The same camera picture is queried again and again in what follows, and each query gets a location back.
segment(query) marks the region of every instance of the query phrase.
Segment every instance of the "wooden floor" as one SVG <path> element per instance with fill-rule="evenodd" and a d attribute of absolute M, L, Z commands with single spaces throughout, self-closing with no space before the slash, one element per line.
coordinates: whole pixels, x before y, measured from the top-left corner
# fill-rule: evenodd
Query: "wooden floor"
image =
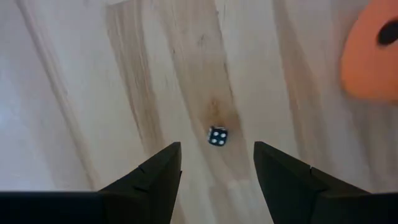
<path fill-rule="evenodd" d="M 264 141 L 398 190 L 398 109 L 350 98 L 345 38 L 368 0 L 0 2 L 0 189 L 98 190 L 173 141 L 175 224 L 272 223 Z M 226 127 L 225 147 L 206 142 Z"/>

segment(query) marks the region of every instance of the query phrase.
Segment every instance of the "orange cup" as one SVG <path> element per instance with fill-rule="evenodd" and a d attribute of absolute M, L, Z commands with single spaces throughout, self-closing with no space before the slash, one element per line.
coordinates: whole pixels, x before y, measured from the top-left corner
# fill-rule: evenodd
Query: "orange cup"
<path fill-rule="evenodd" d="M 358 98 L 398 101 L 398 0 L 372 0 L 341 58 L 341 80 Z"/>

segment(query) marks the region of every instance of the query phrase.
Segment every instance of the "wooden surface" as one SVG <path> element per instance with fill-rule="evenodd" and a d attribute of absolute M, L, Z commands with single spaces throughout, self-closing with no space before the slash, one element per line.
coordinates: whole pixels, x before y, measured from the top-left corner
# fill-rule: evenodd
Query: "wooden surface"
<path fill-rule="evenodd" d="M 252 162 L 265 141 L 398 191 L 397 108 L 339 81 L 367 3 L 1 1 L 0 189 L 98 190 L 181 141 L 173 223 L 272 223 Z"/>

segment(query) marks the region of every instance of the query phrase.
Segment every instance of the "light wood plank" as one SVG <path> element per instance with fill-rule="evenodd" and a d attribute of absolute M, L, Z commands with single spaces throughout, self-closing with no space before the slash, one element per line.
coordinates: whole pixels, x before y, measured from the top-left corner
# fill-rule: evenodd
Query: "light wood plank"
<path fill-rule="evenodd" d="M 0 189 L 91 189 L 14 1 L 0 2 L 0 49 Z"/>
<path fill-rule="evenodd" d="M 21 1 L 74 119 L 95 189 L 147 158 L 107 36 L 105 3 Z"/>

